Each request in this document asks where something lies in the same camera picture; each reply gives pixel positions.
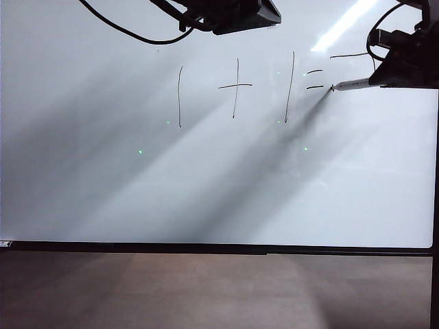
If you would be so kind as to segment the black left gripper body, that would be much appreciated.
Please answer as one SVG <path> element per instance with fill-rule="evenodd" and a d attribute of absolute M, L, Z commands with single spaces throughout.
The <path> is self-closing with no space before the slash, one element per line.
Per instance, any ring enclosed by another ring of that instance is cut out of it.
<path fill-rule="evenodd" d="M 205 1 L 208 21 L 215 35 L 270 27 L 281 23 L 281 13 L 272 1 Z"/>

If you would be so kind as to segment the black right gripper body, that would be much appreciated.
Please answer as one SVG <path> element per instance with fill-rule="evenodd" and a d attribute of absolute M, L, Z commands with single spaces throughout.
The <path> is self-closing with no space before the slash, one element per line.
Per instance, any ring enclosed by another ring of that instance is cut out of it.
<path fill-rule="evenodd" d="M 388 50 L 368 78 L 382 88 L 438 88 L 438 38 L 425 34 L 370 34 L 370 46 Z"/>

